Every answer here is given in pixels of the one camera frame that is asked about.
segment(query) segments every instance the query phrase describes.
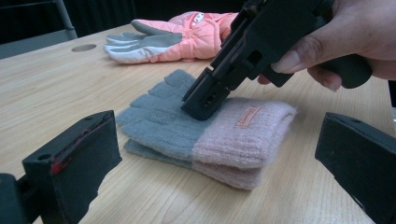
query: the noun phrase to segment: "knitted glove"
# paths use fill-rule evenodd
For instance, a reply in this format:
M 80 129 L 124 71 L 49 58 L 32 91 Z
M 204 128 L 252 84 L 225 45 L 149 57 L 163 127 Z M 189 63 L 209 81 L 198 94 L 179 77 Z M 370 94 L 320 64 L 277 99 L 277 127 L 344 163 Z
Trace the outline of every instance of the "knitted glove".
M 208 59 L 220 50 L 236 13 L 188 12 L 170 21 L 133 20 L 142 35 L 109 35 L 105 52 L 119 63 Z
M 210 176 L 218 181 L 233 186 L 238 189 L 254 189 L 262 180 L 262 170 L 260 168 L 238 169 L 232 166 L 204 163 L 200 161 L 182 161 L 163 155 L 162 153 L 145 147 L 133 140 L 129 140 L 124 148 L 131 153 L 157 161 L 173 163 L 174 165 L 198 171 Z
M 130 139 L 165 156 L 239 169 L 261 168 L 277 149 L 296 113 L 290 105 L 244 98 L 227 100 L 210 119 L 180 109 L 194 78 L 177 70 L 133 101 L 117 122 Z

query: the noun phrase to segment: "dark background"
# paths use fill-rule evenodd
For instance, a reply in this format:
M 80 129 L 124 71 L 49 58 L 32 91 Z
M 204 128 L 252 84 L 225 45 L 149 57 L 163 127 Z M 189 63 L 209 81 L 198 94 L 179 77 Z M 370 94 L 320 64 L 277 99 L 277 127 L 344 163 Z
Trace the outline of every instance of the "dark background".
M 244 0 L 64 0 L 78 37 L 128 24 L 167 21 L 187 11 L 238 12 Z M 57 7 L 45 0 L 0 0 L 0 44 L 64 29 Z M 396 107 L 396 81 L 389 82 Z

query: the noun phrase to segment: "pink glove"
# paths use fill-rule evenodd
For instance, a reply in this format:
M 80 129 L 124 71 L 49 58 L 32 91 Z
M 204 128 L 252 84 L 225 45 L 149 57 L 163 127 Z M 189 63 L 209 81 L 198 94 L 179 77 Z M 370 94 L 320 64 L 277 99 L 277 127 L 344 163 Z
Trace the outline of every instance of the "pink glove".
M 142 35 L 109 35 L 105 51 L 119 63 L 208 59 L 220 50 L 236 13 L 187 12 L 170 21 L 133 20 Z

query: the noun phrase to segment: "table surface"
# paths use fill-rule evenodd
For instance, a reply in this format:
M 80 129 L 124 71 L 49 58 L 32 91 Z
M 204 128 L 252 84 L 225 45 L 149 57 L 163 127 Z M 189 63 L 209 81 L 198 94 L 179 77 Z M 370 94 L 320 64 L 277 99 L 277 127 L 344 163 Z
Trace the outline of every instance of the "table surface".
M 130 25 L 0 61 L 0 173 L 23 176 L 21 161 L 78 120 L 114 110 L 176 69 L 198 77 L 210 61 L 118 64 L 106 35 Z M 95 49 L 72 48 L 95 44 Z M 281 89 L 246 80 L 232 96 L 297 107 L 276 160 L 252 191 L 232 189 L 192 170 L 129 154 L 99 188 L 80 223 L 372 223 L 314 158 L 326 112 L 344 114 L 394 136 L 388 83 L 372 77 L 354 90 L 328 91 L 305 71 Z

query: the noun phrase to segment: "black device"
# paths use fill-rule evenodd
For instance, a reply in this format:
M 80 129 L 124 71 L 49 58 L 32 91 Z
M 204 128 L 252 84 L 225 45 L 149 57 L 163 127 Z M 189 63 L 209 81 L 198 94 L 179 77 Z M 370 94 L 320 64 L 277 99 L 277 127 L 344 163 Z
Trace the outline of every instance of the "black device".
M 326 24 L 333 0 L 250 0 L 231 25 L 231 33 L 220 52 L 196 79 L 183 98 L 182 109 L 195 119 L 205 120 L 244 80 L 264 74 L 277 87 L 292 74 L 278 74 L 271 68 L 305 35 Z M 354 54 L 322 64 L 339 74 L 343 87 L 356 88 L 366 82 L 372 70 Z
M 25 158 L 19 180 L 0 174 L 0 223 L 78 223 L 120 161 L 114 112 L 80 120 Z
M 315 158 L 378 224 L 396 224 L 396 139 L 361 120 L 327 113 Z

